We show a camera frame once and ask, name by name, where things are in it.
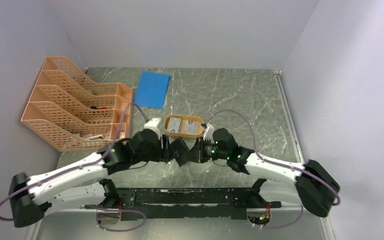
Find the black leather card holder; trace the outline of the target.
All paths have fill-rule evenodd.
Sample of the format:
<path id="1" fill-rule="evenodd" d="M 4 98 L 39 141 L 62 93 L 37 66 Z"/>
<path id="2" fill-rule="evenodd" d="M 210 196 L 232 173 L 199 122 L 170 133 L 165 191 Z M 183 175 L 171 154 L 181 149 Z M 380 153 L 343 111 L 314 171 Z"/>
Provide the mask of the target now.
<path id="1" fill-rule="evenodd" d="M 182 137 L 177 137 L 170 143 L 171 149 L 174 152 L 174 159 L 179 167 L 184 166 L 191 160 L 189 155 L 190 149 Z"/>

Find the yellow oval tray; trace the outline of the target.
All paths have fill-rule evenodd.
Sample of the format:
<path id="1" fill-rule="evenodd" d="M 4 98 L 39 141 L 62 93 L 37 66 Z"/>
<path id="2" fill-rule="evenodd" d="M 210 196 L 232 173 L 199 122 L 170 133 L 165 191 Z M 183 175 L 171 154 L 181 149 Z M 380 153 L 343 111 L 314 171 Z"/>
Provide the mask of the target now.
<path id="1" fill-rule="evenodd" d="M 203 123 L 199 116 L 170 114 L 165 118 L 163 128 L 171 137 L 199 138 L 204 132 Z"/>

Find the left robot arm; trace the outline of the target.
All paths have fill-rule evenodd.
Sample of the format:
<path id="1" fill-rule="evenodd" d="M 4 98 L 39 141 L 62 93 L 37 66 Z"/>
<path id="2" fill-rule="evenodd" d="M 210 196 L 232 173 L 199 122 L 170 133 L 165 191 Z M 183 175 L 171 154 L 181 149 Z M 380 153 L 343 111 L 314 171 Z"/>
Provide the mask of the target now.
<path id="1" fill-rule="evenodd" d="M 112 208 L 120 197 L 108 176 L 140 162 L 168 163 L 177 156 L 166 134 L 144 129 L 57 170 L 35 176 L 19 173 L 8 193 L 14 226 L 30 226 L 65 207 Z"/>

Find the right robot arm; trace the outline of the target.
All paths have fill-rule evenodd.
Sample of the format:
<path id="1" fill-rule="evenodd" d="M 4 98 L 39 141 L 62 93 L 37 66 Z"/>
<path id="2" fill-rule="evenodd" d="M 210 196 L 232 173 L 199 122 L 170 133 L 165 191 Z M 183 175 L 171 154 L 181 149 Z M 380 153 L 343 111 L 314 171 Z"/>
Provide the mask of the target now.
<path id="1" fill-rule="evenodd" d="M 266 183 L 250 193 L 250 202 L 255 207 L 285 202 L 301 205 L 311 214 L 325 218 L 340 203 L 340 185 L 318 161 L 297 163 L 265 156 L 240 146 L 225 128 L 213 131 L 211 139 L 199 137 L 181 160 L 225 160 L 234 172 L 265 178 Z"/>

